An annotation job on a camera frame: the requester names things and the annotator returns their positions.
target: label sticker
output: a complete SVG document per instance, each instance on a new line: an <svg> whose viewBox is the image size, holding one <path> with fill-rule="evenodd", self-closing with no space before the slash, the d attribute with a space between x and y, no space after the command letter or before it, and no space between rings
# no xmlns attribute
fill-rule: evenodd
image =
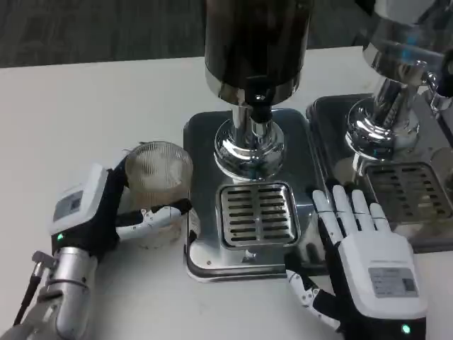
<svg viewBox="0 0 453 340"><path fill-rule="evenodd" d="M80 204L82 201L83 191L77 191L71 195L60 200L55 206L54 222L67 215L77 213L80 211Z"/></svg>
<svg viewBox="0 0 453 340"><path fill-rule="evenodd" d="M368 268L378 298L416 298L418 290L409 268Z"/></svg>

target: plastic cup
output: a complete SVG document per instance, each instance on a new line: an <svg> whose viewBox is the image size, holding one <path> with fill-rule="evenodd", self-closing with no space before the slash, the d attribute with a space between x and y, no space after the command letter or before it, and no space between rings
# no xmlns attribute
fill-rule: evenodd
<svg viewBox="0 0 453 340"><path fill-rule="evenodd" d="M132 209L148 210L155 205L168 205L188 198L192 170L188 153L170 142L150 142L133 149L125 165ZM176 241L181 234L183 218L140 239L139 244L159 248Z"/></svg>

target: white table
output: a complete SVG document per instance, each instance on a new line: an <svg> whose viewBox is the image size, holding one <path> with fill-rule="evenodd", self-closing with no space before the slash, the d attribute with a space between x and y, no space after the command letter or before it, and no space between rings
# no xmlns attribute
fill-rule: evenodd
<svg viewBox="0 0 453 340"><path fill-rule="evenodd" d="M47 226L62 190L92 162L112 166L138 141L182 145L192 115L228 108L208 90L203 68L203 58L191 58L0 69L0 333L18 310L32 253L50 251ZM358 47L311 50L300 89L280 106L304 112L320 96L370 92L376 80ZM453 253L416 260L430 339L449 339ZM283 279L189 278L182 240L159 250L121 245L98 269L94 301L96 340L340 338L298 305Z"/></svg>

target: metal grate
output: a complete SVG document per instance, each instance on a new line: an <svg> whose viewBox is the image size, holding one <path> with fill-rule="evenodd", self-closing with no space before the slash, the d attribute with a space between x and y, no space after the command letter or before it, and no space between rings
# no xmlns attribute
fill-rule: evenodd
<svg viewBox="0 0 453 340"><path fill-rule="evenodd" d="M292 194L283 183L225 186L220 203L227 246L288 244L297 240Z"/></svg>
<svg viewBox="0 0 453 340"><path fill-rule="evenodd" d="M368 166L366 177L391 222L422 222L452 215L437 177L425 163Z"/></svg>

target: gray carpet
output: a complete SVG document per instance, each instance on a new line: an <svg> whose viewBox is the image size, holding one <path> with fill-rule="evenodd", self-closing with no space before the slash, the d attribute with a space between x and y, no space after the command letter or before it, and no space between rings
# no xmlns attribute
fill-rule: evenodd
<svg viewBox="0 0 453 340"><path fill-rule="evenodd" d="M201 1L0 0L0 67L201 56ZM353 0L315 0L309 48L349 46L366 22Z"/></svg>

